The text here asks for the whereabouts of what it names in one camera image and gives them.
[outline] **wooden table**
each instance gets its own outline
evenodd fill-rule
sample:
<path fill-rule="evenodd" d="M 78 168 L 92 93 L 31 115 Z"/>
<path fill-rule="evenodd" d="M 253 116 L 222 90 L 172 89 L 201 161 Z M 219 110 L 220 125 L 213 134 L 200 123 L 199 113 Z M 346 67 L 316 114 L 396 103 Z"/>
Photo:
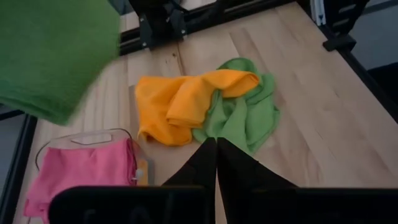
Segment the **wooden table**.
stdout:
<path fill-rule="evenodd" d="M 135 14 L 122 18 L 122 30 L 137 25 Z M 302 187 L 397 187 L 398 125 L 339 53 L 323 49 L 325 40 L 292 3 L 113 61 L 69 126 L 38 122 L 14 223 L 29 222 L 22 216 L 25 193 L 37 176 L 35 154 L 48 140 L 109 128 L 127 129 L 134 137 L 138 122 L 133 93 L 141 76 L 199 75 L 233 57 L 250 58 L 276 79 L 282 117 L 254 156 L 261 164 Z M 179 170 L 199 146 L 139 143 L 155 161 L 156 185 Z M 226 223 L 219 189 L 216 214 L 218 223 Z M 30 222 L 41 223 L 38 218 Z"/>

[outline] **green cloth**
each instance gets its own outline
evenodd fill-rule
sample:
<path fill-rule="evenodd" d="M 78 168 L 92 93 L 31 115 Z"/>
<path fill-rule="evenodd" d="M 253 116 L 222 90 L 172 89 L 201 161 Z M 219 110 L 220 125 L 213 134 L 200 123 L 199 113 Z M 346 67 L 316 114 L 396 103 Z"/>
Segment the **green cloth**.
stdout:
<path fill-rule="evenodd" d="M 279 121 L 279 110 L 272 98 L 274 77 L 259 73 L 246 58 L 229 60 L 218 69 L 252 72 L 258 75 L 260 81 L 255 89 L 238 98 L 223 98 L 221 91 L 215 91 L 203 128 L 193 129 L 193 137 L 199 142 L 207 137 L 224 137 L 252 156 Z"/>
<path fill-rule="evenodd" d="M 57 124 L 118 56 L 107 0 L 2 0 L 0 27 L 0 103 Z"/>

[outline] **orange cloth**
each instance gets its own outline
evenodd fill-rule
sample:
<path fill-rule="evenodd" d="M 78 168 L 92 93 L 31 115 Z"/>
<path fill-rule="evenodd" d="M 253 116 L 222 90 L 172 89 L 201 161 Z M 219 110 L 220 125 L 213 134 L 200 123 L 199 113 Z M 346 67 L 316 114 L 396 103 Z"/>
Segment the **orange cloth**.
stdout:
<path fill-rule="evenodd" d="M 168 146 L 188 144 L 191 128 L 201 127 L 216 89 L 224 98 L 239 97 L 258 83 L 254 73 L 227 69 L 195 77 L 142 77 L 136 86 L 138 134 Z"/>

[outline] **towel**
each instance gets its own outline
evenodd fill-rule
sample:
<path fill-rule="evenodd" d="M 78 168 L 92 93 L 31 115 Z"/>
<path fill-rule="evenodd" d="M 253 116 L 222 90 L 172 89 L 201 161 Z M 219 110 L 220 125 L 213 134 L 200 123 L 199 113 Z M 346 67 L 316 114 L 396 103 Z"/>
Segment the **towel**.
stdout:
<path fill-rule="evenodd" d="M 39 176 L 27 193 L 24 215 L 48 223 L 51 200 L 76 186 L 135 185 L 136 159 L 130 139 L 107 146 L 84 149 L 49 147 Z"/>
<path fill-rule="evenodd" d="M 66 124 L 117 57 L 119 20 L 107 0 L 0 1 L 0 103 Z"/>
<path fill-rule="evenodd" d="M 258 72 L 256 66 L 246 58 L 232 59 L 220 69 L 255 73 L 259 77 L 259 84 L 237 98 L 226 99 L 219 91 L 215 91 L 203 128 L 193 129 L 193 137 L 199 142 L 204 142 L 208 137 L 224 137 L 252 156 L 279 121 L 279 110 L 272 98 L 274 77 Z"/>
<path fill-rule="evenodd" d="M 136 86 L 139 135 L 168 146 L 192 141 L 192 128 L 200 128 L 211 96 L 242 96 L 259 83 L 252 72 L 221 69 L 199 76 L 142 77 Z"/>

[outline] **cloth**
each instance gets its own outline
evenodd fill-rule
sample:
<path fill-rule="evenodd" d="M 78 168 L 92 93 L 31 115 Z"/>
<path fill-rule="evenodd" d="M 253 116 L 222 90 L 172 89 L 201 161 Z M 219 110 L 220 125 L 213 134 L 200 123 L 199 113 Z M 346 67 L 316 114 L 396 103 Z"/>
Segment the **cloth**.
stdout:
<path fill-rule="evenodd" d="M 0 1 L 0 103 L 67 124 L 118 56 L 119 21 L 106 0 Z"/>
<path fill-rule="evenodd" d="M 275 84 L 270 74 L 261 74 L 246 58 L 235 58 L 219 69 L 235 69 L 258 75 L 255 89 L 237 98 L 223 98 L 215 91 L 211 108 L 201 129 L 193 129 L 193 137 L 203 142 L 207 137 L 224 137 L 249 155 L 253 155 L 279 121 L 279 110 L 274 105 L 272 94 Z"/>
<path fill-rule="evenodd" d="M 130 139 L 104 147 L 49 147 L 39 176 L 27 193 L 24 215 L 48 223 L 51 200 L 58 193 L 82 185 L 135 185 L 136 159 Z"/>
<path fill-rule="evenodd" d="M 139 135 L 168 146 L 192 141 L 192 128 L 200 128 L 211 96 L 237 97 L 252 90 L 258 77 L 245 71 L 217 70 L 200 76 L 142 77 L 136 86 Z"/>

